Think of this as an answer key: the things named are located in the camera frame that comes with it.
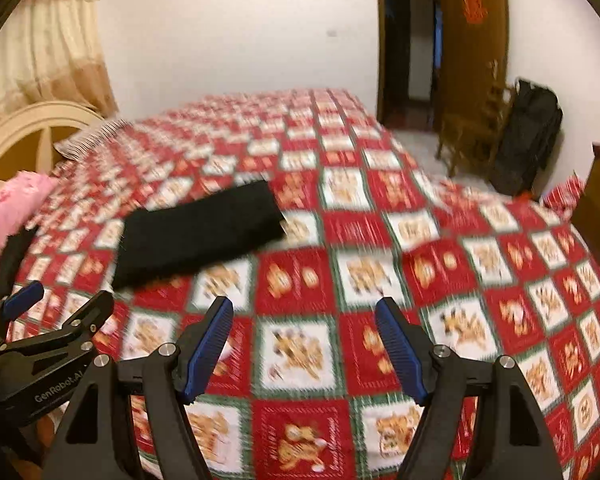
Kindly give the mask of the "black luggage bag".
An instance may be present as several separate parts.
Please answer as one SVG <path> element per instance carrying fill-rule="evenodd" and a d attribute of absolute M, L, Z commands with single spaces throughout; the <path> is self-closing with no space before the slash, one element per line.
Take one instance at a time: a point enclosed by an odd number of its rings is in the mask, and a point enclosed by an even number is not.
<path fill-rule="evenodd" d="M 550 160 L 563 117 L 553 90 L 516 79 L 513 104 L 490 170 L 496 192 L 517 196 L 532 190 Z"/>

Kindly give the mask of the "striped pillow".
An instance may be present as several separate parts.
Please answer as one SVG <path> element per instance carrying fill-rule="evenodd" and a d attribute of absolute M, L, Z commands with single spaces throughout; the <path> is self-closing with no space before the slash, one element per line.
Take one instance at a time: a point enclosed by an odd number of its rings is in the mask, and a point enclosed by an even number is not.
<path fill-rule="evenodd" d="M 78 160 L 91 153 L 100 144 L 114 138 L 117 132 L 131 123 L 122 118 L 105 119 L 97 124 L 73 133 L 54 143 L 55 151 L 65 159 Z"/>

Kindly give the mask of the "red paper door decoration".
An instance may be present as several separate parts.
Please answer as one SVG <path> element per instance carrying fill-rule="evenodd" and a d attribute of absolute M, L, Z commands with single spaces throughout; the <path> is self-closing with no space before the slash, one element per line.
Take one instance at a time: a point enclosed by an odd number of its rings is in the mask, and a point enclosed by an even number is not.
<path fill-rule="evenodd" d="M 465 21 L 469 25 L 482 25 L 489 11 L 482 0 L 462 0 L 462 10 Z"/>

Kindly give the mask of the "black pants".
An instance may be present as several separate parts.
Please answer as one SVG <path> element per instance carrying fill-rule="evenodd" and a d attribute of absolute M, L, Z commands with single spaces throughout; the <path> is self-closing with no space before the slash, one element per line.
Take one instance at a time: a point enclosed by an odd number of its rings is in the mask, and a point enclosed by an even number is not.
<path fill-rule="evenodd" d="M 281 240 L 283 221 L 265 180 L 172 208 L 138 208 L 124 219 L 111 287 L 142 287 L 247 255 Z"/>

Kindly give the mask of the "pink plush pillow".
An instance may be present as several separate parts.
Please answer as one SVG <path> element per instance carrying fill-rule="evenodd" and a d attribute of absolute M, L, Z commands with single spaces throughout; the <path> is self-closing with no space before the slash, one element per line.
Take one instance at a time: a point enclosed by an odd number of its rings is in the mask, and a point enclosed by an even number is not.
<path fill-rule="evenodd" d="M 19 171 L 0 188 L 0 255 L 7 239 L 40 209 L 58 183 L 47 174 Z"/>

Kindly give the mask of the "red gift bag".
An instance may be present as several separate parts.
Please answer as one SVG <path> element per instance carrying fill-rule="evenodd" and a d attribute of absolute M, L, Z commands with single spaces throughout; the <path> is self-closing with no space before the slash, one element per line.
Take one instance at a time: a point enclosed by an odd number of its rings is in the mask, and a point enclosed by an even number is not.
<path fill-rule="evenodd" d="M 553 211 L 564 220 L 572 217 L 584 191 L 584 181 L 574 172 L 567 180 L 554 186 L 541 197 L 543 207 Z"/>

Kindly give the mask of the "beige patterned curtain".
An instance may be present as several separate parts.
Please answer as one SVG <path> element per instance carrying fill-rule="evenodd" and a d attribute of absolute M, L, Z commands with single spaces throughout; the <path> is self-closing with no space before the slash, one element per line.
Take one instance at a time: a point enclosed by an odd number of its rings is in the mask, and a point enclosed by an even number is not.
<path fill-rule="evenodd" d="M 117 114 L 97 31 L 98 0 L 21 0 L 0 30 L 0 121 L 20 108 L 71 101 Z"/>

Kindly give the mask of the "red patchwork bedspread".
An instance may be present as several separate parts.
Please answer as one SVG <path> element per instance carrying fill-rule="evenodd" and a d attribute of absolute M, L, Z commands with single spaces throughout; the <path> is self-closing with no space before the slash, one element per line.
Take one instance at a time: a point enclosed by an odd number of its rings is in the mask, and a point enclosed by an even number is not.
<path fill-rule="evenodd" d="M 61 326 L 111 285 L 124 218 L 267 180 L 284 237 L 193 274 L 120 290 L 97 348 L 146 356 L 225 296 L 234 324 L 188 410 L 219 479 L 387 479 L 420 419 L 373 320 L 389 296 L 464 358 L 509 354 L 562 475 L 600 464 L 600 266 L 577 229 L 532 202 L 426 174 L 343 90 L 216 96 L 120 129 L 24 226 L 16 282 L 44 296 L 14 339 Z"/>

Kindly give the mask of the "wooden chair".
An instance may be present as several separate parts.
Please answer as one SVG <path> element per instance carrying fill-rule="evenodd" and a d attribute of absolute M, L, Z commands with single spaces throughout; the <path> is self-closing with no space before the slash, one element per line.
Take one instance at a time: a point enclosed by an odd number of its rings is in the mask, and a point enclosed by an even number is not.
<path fill-rule="evenodd" d="M 489 179 L 516 96 L 516 84 L 494 82 L 476 118 L 443 114 L 434 158 L 444 161 L 449 179 L 460 167 Z"/>

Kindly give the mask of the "cream wooden headboard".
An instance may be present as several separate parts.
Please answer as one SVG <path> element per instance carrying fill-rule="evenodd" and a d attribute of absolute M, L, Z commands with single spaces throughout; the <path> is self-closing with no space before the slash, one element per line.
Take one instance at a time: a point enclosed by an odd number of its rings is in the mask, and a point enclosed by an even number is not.
<path fill-rule="evenodd" d="M 68 136 L 71 130 L 96 125 L 102 116 L 70 101 L 48 101 L 17 110 L 0 121 L 0 188 L 18 171 L 49 174 L 59 156 L 54 131 Z"/>

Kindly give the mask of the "brown wooden door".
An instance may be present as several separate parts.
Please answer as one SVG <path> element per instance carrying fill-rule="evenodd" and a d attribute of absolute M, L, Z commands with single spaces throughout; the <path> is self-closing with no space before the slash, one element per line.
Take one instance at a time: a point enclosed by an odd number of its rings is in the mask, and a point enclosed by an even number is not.
<path fill-rule="evenodd" d="M 438 99 L 444 113 L 476 118 L 494 82 L 506 82 L 508 0 L 482 0 L 482 25 L 466 23 L 462 0 L 440 0 L 442 55 Z"/>

